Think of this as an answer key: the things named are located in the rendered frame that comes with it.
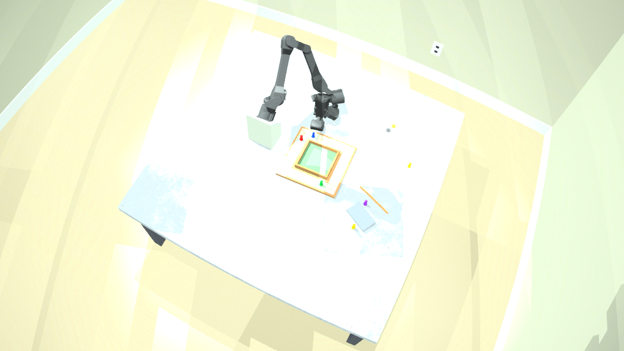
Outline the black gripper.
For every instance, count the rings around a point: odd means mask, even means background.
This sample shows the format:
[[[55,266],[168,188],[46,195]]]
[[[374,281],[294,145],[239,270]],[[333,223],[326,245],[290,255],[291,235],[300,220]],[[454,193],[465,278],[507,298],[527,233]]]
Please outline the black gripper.
[[[323,131],[324,126],[325,126],[325,121],[323,117],[326,112],[327,112],[327,107],[324,109],[319,109],[316,107],[316,105],[314,106],[314,115],[316,115],[317,120],[313,119],[311,121],[310,130]]]

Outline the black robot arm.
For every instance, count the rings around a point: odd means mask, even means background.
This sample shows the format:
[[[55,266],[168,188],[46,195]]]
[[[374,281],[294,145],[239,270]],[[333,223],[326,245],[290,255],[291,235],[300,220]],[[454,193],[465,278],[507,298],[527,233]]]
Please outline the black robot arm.
[[[296,38],[291,35],[285,35],[281,38],[281,59],[279,62],[276,83],[270,96],[264,98],[264,104],[261,105],[260,111],[256,116],[264,121],[273,121],[276,115],[277,107],[282,105],[284,100],[286,100],[287,91],[284,89],[284,83],[288,70],[288,63],[294,48],[303,52],[311,74],[313,88],[320,93],[311,96],[313,102],[315,102],[316,107],[319,109],[327,107],[327,112],[325,113],[324,118],[328,117],[336,120],[339,116],[338,104],[345,103],[343,90],[338,89],[336,91],[331,91],[328,88],[327,82],[324,80],[319,71],[316,60],[311,51],[311,47],[308,44],[297,41]],[[331,106],[328,104],[328,101],[332,104]]]

